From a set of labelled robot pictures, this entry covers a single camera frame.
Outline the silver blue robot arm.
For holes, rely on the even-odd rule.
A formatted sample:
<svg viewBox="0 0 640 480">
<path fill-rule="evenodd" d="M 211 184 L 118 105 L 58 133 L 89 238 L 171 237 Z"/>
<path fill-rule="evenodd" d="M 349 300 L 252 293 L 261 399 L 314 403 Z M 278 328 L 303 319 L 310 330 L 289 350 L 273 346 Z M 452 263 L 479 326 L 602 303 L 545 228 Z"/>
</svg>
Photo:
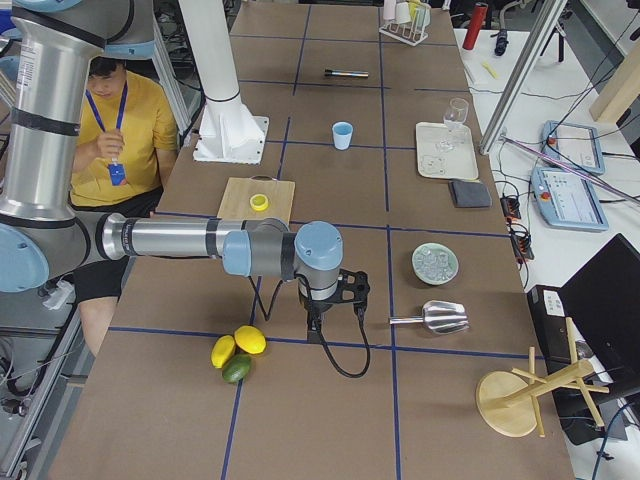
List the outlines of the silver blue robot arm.
<svg viewBox="0 0 640 480">
<path fill-rule="evenodd" d="M 321 343 L 333 305 L 367 307 L 364 272 L 341 266 L 343 241 L 314 221 L 291 232 L 284 221 L 126 218 L 77 212 L 68 202 L 81 108 L 93 58 L 152 56 L 149 1 L 16 1 L 22 35 L 17 94 L 1 196 L 1 288 L 21 292 L 102 260 L 125 256 L 218 258 L 243 277 L 297 281 L 307 339 Z"/>
</svg>

